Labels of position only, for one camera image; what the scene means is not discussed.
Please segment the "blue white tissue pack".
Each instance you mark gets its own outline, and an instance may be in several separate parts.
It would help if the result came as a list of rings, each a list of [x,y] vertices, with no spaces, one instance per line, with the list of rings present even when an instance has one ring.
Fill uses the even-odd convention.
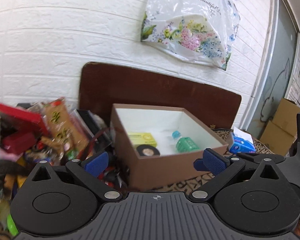
[[[256,152],[252,136],[237,127],[230,132],[227,142],[228,150],[232,154]]]

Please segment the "cardboard box on floor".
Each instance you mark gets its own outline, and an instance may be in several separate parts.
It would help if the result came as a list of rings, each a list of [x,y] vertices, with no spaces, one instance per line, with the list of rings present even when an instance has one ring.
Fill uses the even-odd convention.
[[[297,136],[296,116],[300,107],[282,98],[272,120],[269,120],[260,142],[274,154],[285,156]]]

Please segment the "green bottle teal cap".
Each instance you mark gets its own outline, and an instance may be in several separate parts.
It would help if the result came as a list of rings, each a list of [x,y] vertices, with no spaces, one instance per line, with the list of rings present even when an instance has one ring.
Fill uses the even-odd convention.
[[[175,141],[175,148],[178,153],[188,153],[200,150],[197,144],[190,137],[183,137],[179,131],[172,133]]]

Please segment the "brown snack packet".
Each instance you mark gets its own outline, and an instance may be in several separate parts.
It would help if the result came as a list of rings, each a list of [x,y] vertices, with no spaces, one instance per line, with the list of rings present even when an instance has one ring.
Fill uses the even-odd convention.
[[[64,152],[75,150],[80,141],[80,135],[71,122],[65,99],[58,98],[45,104],[43,112],[52,136],[63,146]]]

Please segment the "yellow green small box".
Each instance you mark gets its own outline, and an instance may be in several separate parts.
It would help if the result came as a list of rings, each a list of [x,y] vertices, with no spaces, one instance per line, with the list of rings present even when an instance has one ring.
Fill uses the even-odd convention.
[[[157,147],[157,141],[154,139],[151,133],[129,132],[128,137],[134,148],[137,148],[140,145]]]

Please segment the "black tape roll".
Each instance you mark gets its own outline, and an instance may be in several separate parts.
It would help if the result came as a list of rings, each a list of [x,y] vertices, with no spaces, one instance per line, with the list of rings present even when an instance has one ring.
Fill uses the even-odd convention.
[[[159,150],[151,145],[139,145],[136,148],[136,151],[141,157],[153,157],[153,156],[159,156],[160,152]]]

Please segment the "brown cardboard storage box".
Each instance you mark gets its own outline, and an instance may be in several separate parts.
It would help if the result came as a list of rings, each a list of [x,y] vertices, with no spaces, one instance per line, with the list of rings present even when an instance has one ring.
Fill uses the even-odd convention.
[[[178,107],[113,104],[110,118],[115,153],[129,168],[128,185],[147,191],[201,176],[193,163],[206,148],[224,155],[228,144],[188,110]],[[179,153],[172,137],[179,131],[191,138],[197,151]],[[150,133],[158,155],[141,156],[130,133]]]

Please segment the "red flat box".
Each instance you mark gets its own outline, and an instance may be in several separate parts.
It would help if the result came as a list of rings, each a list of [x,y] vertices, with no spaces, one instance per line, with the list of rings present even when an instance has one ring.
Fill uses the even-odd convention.
[[[0,119],[7,126],[0,145],[9,154],[20,155],[32,148],[41,136],[49,135],[39,113],[0,103]]]

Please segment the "dark brown wooden headboard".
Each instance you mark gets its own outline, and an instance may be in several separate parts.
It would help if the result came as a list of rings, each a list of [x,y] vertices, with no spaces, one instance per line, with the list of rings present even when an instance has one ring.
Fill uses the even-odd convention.
[[[79,108],[110,123],[113,104],[179,107],[211,128],[231,128],[242,97],[212,85],[127,66],[88,62],[81,71]]]

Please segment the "floral plastic bag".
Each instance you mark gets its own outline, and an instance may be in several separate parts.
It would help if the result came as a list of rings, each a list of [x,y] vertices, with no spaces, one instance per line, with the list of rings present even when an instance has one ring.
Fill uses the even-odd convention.
[[[239,22],[233,0],[147,0],[140,40],[181,61],[226,70]]]

